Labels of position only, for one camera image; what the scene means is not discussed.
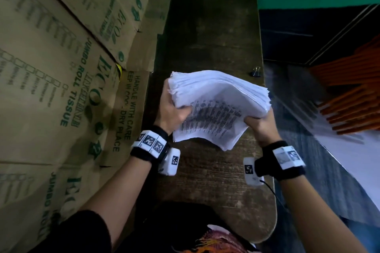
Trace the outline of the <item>large printed cardboard box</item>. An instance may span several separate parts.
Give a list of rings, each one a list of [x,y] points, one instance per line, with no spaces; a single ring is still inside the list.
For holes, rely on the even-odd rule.
[[[99,188],[119,70],[59,0],[0,0],[0,253],[25,253]]]

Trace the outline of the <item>person's right forearm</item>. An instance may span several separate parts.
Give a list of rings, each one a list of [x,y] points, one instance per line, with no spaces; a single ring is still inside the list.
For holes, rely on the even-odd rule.
[[[304,175],[279,184],[307,253],[368,253]]]

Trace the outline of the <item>person's right hand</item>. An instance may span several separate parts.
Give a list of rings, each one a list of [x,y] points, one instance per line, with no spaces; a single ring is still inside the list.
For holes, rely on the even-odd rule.
[[[261,148],[283,140],[278,133],[273,108],[270,108],[267,115],[261,118],[261,123],[258,127],[250,128],[253,130],[255,139]]]

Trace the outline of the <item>person's left forearm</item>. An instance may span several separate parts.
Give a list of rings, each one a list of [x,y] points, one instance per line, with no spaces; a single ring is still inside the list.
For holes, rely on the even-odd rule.
[[[121,236],[152,164],[131,156],[80,210],[97,213],[107,225],[114,246]]]

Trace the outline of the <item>person's left hand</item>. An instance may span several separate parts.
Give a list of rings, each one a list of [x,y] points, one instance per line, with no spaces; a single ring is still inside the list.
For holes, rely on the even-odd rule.
[[[175,108],[172,96],[169,93],[169,79],[167,78],[163,84],[163,91],[154,125],[159,126],[168,135],[171,135],[185,121],[176,118]]]

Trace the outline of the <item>person's black printed shirt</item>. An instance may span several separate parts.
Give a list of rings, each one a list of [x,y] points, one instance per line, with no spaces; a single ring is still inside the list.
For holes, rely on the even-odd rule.
[[[28,253],[112,253],[104,220],[79,211]],[[261,253],[236,234],[209,206],[164,202],[128,235],[114,253]]]

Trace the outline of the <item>small printed cardboard box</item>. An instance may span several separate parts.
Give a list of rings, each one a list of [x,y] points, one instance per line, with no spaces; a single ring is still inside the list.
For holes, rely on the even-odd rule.
[[[123,71],[112,110],[100,166],[120,167],[142,129],[149,71]]]

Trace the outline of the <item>stack of printed white papers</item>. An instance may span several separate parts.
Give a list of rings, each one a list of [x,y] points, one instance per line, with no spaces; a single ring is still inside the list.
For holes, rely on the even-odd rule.
[[[267,88],[220,71],[172,72],[168,84],[174,105],[192,108],[174,142],[202,138],[231,150],[248,128],[244,118],[263,118],[271,108]]]

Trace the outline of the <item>stack of orange folders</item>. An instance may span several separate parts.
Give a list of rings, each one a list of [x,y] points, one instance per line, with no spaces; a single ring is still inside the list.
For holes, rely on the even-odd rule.
[[[317,105],[337,135],[380,131],[380,34],[354,54],[310,68],[326,88],[348,91]]]

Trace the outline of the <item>white board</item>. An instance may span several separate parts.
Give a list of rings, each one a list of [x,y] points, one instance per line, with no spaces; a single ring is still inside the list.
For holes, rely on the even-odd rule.
[[[380,210],[380,131],[340,136],[325,126],[306,129],[358,181]]]

